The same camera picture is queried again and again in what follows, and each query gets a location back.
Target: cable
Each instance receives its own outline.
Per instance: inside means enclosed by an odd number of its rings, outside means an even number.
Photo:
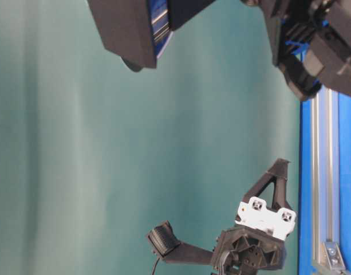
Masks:
[[[155,270],[156,270],[156,267],[157,267],[157,264],[159,263],[159,261],[160,261],[160,258],[157,258],[155,264],[153,265],[151,275],[155,275]]]

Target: white servo bracket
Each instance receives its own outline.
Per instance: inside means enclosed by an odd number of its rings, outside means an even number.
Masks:
[[[236,224],[262,230],[283,241],[294,231],[296,224],[294,211],[281,208],[277,212],[273,212],[267,208],[266,201],[258,197],[250,198],[249,203],[241,202],[238,216],[240,221],[235,221]]]

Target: teal backdrop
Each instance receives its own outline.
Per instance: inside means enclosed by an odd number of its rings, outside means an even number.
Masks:
[[[0,0],[0,275],[149,274],[166,219],[212,249],[278,157],[297,210],[299,102],[259,10],[218,0],[134,74],[84,0]],[[297,274],[297,231],[285,269],[259,274]]]

